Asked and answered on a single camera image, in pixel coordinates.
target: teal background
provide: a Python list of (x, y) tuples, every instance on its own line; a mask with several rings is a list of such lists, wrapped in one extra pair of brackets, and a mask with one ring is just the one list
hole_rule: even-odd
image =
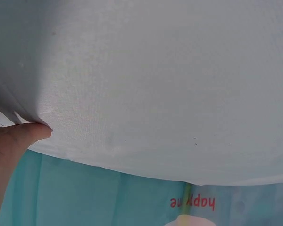
[[(0, 226), (164, 226), (175, 220), (185, 182), (127, 175), (27, 151), (7, 187)], [(192, 186), (215, 197), (190, 215), (218, 226), (283, 226), (283, 183), (266, 186)]]

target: white cloth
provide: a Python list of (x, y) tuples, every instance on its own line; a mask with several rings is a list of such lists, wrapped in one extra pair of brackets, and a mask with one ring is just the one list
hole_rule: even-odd
[(283, 182), (283, 0), (0, 0), (0, 110), (53, 129), (40, 153)]

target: white surface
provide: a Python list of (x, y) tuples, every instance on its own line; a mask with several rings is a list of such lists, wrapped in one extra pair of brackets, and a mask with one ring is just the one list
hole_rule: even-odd
[(52, 156), (283, 182), (283, 0), (0, 0), (0, 110), (50, 125)]

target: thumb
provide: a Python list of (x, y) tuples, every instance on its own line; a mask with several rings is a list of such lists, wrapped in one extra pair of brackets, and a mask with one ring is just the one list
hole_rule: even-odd
[(23, 150), (23, 152), (36, 141), (51, 136), (50, 128), (38, 123), (24, 123), (6, 127), (6, 129), (16, 143), (16, 149)]

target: hand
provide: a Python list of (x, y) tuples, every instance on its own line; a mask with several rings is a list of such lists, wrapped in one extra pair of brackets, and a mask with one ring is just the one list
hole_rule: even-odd
[(50, 136), (50, 128), (37, 123), (0, 127), (0, 209), (9, 179), (23, 153), (36, 141)]

